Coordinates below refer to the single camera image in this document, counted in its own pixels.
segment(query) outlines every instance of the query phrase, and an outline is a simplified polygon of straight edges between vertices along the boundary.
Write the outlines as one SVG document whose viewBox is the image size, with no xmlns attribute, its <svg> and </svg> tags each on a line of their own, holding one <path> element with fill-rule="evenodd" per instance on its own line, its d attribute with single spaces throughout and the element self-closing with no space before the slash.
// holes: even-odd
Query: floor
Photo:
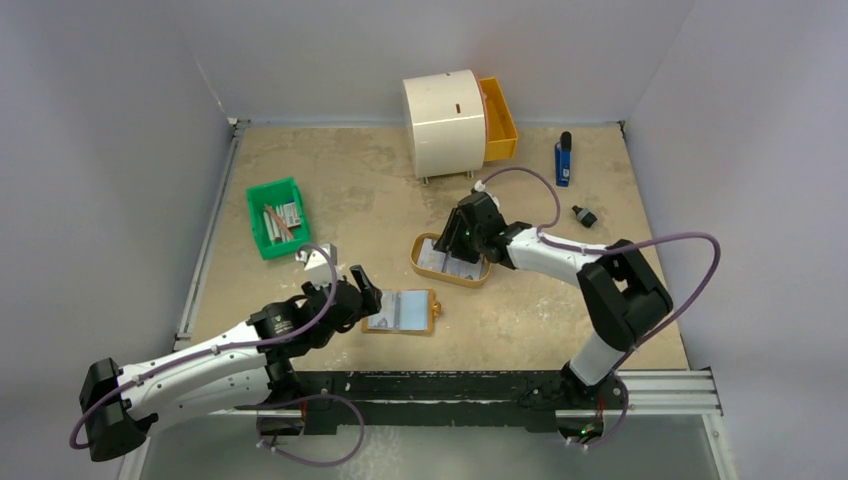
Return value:
<svg viewBox="0 0 848 480">
<path fill-rule="evenodd" d="M 563 128 L 519 130 L 515 159 L 487 164 L 477 178 L 522 165 L 553 180 L 553 145 Z M 588 243 L 651 236 L 618 125 L 569 128 L 573 175 L 559 188 L 563 218 L 551 234 Z M 247 130 L 222 212 L 193 342 L 217 335 L 265 304 L 300 293 L 302 266 L 286 257 L 263 261 L 254 243 L 245 190 L 293 176 L 304 197 L 313 240 L 338 247 L 343 269 L 361 264 L 384 289 L 433 288 L 442 316 L 430 336 L 336 335 L 323 349 L 293 361 L 305 370 L 559 369 L 591 332 L 578 289 L 533 272 L 496 266 L 480 289 L 420 277 L 410 268 L 413 240 L 441 232 L 452 206 L 473 180 L 436 177 L 427 187 L 414 178 L 403 128 L 280 128 Z M 535 178 L 508 173 L 489 188 L 507 222 L 545 223 L 554 214 L 549 192 Z M 599 221 L 577 223 L 572 204 Z M 658 272 L 653 249 L 645 256 Z M 685 369 L 676 325 L 643 346 L 624 368 Z"/>
</svg>

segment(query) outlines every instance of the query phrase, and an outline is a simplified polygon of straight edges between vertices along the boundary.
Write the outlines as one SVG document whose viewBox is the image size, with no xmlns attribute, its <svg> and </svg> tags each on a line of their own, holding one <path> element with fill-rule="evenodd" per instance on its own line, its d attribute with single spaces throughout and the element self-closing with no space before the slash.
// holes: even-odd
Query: white enclosure wall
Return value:
<svg viewBox="0 0 848 480">
<path fill-rule="evenodd" d="M 116 477 L 77 396 L 173 345 L 229 137 L 163 0 L 0 2 L 0 477 Z"/>
<path fill-rule="evenodd" d="M 179 0 L 231 117 L 400 122 L 401 80 L 496 75 L 518 121 L 632 113 L 693 0 Z"/>
<path fill-rule="evenodd" d="M 724 246 L 681 330 L 747 478 L 846 475 L 846 85 L 844 1 L 699 0 L 628 130 L 654 233 Z M 706 250 L 660 251 L 675 298 Z"/>
</svg>

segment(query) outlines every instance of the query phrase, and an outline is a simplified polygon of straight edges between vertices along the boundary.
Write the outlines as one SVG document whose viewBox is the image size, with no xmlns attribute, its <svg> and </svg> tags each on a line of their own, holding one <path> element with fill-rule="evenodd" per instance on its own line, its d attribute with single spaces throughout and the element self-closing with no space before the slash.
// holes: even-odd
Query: blue handheld scanner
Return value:
<svg viewBox="0 0 848 480">
<path fill-rule="evenodd" d="M 567 187 L 571 180 L 571 132 L 562 132 L 559 143 L 554 145 L 557 186 Z"/>
</svg>

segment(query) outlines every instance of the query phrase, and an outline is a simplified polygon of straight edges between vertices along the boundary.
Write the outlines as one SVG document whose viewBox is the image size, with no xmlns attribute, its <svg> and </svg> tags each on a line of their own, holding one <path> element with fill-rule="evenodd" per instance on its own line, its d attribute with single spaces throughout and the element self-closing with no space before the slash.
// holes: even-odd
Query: green plastic bin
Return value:
<svg viewBox="0 0 848 480">
<path fill-rule="evenodd" d="M 294 240 L 281 243 L 271 243 L 268 229 L 265 226 L 263 212 L 265 205 L 282 205 L 294 201 L 300 215 L 300 226 L 292 228 Z M 303 198 L 294 178 L 284 178 L 265 185 L 257 185 L 247 189 L 247 208 L 250 210 L 250 225 L 253 229 L 253 240 L 259 248 L 263 260 L 281 257 L 297 251 L 306 242 L 312 240 L 309 231 L 309 220 L 303 211 Z"/>
</svg>

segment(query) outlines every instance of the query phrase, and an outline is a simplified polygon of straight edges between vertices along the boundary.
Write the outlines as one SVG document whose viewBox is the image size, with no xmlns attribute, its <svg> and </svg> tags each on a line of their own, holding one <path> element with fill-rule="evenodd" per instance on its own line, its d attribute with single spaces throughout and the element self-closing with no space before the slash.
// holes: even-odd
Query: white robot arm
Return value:
<svg viewBox="0 0 848 480">
<path fill-rule="evenodd" d="M 539 229 L 527 223 L 507 225 L 498 207 L 494 196 L 473 190 L 451 211 L 434 248 L 472 263 L 484 255 L 492 263 L 539 272 L 580 288 L 595 331 L 563 367 L 563 375 L 576 390 L 590 391 L 671 312 L 671 297 L 638 251 L 600 255 L 592 252 L 610 247 L 552 235 L 542 239 Z M 611 247 L 629 243 L 620 240 Z"/>
<path fill-rule="evenodd" d="M 80 447 L 94 461 L 110 460 L 188 418 L 269 398 L 297 398 L 289 359 L 324 347 L 335 332 L 349 331 L 381 308 L 382 292 L 362 267 L 350 268 L 354 286 L 339 276 L 335 248 L 324 250 L 326 256 L 314 251 L 299 256 L 311 279 L 303 295 L 266 305 L 227 332 L 161 358 L 120 367 L 107 358 L 91 365 L 80 393 L 89 441 Z M 127 385 L 132 387 L 119 390 Z"/>
</svg>

